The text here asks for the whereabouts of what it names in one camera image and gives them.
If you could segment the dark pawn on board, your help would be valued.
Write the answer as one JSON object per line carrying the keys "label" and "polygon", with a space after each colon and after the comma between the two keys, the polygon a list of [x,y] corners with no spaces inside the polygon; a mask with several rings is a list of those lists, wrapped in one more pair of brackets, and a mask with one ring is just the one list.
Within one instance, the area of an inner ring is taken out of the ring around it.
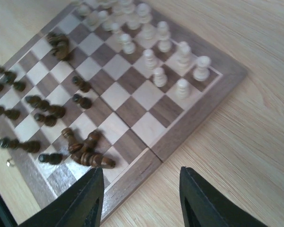
{"label": "dark pawn on board", "polygon": [[84,93],[89,92],[91,89],[91,85],[85,80],[83,80],[80,76],[73,76],[71,81],[79,88],[79,90]]}

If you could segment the dark rook chess piece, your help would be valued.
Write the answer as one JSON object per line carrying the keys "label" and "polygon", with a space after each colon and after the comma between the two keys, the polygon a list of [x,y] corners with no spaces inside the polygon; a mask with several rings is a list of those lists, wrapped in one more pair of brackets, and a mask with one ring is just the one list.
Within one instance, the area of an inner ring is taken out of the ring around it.
{"label": "dark rook chess piece", "polygon": [[51,165],[57,165],[61,163],[63,159],[63,155],[60,153],[52,153],[52,154],[40,154],[38,160],[41,163],[49,163]]}

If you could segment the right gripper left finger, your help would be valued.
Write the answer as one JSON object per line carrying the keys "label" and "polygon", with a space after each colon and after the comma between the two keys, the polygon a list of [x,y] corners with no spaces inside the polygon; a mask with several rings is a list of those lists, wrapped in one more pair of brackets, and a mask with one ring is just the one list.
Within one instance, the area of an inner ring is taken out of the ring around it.
{"label": "right gripper left finger", "polygon": [[98,227],[104,199],[102,168],[92,168],[21,227]]}

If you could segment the white bishop chess piece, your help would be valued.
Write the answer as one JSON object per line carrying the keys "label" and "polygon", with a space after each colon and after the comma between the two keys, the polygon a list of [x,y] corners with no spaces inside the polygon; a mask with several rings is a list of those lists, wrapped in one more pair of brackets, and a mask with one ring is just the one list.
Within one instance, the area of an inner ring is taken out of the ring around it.
{"label": "white bishop chess piece", "polygon": [[160,21],[157,25],[158,31],[158,48],[161,52],[169,52],[172,44],[170,40],[169,26],[166,21]]}

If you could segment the dark pawn piece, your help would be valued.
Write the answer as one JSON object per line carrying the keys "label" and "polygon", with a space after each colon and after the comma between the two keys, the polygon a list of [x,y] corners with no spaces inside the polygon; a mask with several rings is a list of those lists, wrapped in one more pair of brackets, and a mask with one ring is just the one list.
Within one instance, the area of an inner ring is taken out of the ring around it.
{"label": "dark pawn piece", "polygon": [[54,125],[56,125],[57,122],[57,118],[53,115],[43,115],[41,113],[36,113],[34,115],[34,119],[37,122],[42,122],[44,123],[44,125],[49,126],[49,127],[53,127]]}
{"label": "dark pawn piece", "polygon": [[87,97],[81,96],[80,94],[74,94],[72,100],[79,104],[83,109],[89,109],[92,106],[92,101]]}

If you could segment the dark bishop chess piece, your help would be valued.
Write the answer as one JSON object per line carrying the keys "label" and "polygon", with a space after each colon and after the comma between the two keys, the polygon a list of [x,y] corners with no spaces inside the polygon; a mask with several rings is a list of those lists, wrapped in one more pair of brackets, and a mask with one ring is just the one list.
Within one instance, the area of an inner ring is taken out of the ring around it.
{"label": "dark bishop chess piece", "polygon": [[10,139],[9,137],[4,137],[0,139],[0,148],[6,149],[22,149],[27,153],[37,153],[40,150],[40,142],[37,140],[20,142],[18,139]]}

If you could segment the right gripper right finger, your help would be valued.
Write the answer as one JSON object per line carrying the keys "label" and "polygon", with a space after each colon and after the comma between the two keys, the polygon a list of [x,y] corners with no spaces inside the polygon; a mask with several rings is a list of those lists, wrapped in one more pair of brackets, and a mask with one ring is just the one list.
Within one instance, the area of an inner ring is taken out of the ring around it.
{"label": "right gripper right finger", "polygon": [[179,196],[186,227],[265,227],[238,207],[199,173],[181,167]]}

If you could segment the wooden chess board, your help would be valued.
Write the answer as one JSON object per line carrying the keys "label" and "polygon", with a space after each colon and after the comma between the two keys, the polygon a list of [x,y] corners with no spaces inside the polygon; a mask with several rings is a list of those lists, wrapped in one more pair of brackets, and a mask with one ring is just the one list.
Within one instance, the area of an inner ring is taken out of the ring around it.
{"label": "wooden chess board", "polygon": [[[247,70],[232,57],[188,32],[156,10],[151,10],[148,29],[157,31],[166,21],[171,33],[169,52],[158,48],[158,36],[145,39],[140,28],[131,30],[127,16],[115,14],[120,6],[85,0],[82,10],[109,17],[122,32],[130,35],[136,50],[125,54],[116,36],[100,22],[90,26],[73,4],[67,6],[38,32],[4,67],[26,85],[22,92],[5,85],[0,91],[0,106],[20,112],[15,121],[0,116],[0,137],[21,142],[37,140],[39,153],[11,150],[30,194],[45,208],[71,187],[88,170],[75,163],[68,152],[62,130],[71,128],[78,140],[99,129],[103,135],[98,151],[113,159],[116,166],[105,169],[104,205],[106,219],[123,201],[166,160],[206,119],[220,102],[246,77]],[[50,54],[49,32],[65,34],[69,39],[69,58],[61,61]],[[177,64],[177,46],[187,42],[192,50],[191,65],[181,70]],[[196,60],[211,58],[210,75],[205,81],[193,77]],[[84,93],[72,83],[80,76],[91,85]],[[186,99],[176,95],[177,81],[189,82]],[[83,109],[72,100],[80,94],[92,101]],[[37,122],[34,115],[53,115],[56,125]],[[63,154],[58,165],[39,162],[39,154]]]}

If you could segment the white rook corner piece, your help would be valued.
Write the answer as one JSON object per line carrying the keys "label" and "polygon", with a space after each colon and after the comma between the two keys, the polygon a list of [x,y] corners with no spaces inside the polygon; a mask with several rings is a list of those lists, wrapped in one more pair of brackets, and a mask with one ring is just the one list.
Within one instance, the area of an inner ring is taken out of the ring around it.
{"label": "white rook corner piece", "polygon": [[197,81],[205,81],[210,75],[209,66],[211,58],[208,56],[200,56],[196,60],[196,68],[193,70],[193,77]]}

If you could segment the white knight chess piece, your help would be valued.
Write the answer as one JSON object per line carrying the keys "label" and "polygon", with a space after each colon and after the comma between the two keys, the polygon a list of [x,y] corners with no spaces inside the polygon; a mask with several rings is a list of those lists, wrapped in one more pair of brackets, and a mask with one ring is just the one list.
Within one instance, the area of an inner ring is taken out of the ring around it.
{"label": "white knight chess piece", "polygon": [[177,64],[181,70],[187,69],[191,65],[192,50],[190,45],[181,41],[177,45]]}

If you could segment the white pawn chess piece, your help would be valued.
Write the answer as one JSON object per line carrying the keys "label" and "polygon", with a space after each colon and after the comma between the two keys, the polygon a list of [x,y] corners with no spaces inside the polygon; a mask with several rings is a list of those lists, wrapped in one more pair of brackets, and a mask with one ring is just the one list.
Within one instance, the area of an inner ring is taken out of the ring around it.
{"label": "white pawn chess piece", "polygon": [[180,99],[186,99],[190,94],[189,82],[181,78],[177,81],[176,95]]}

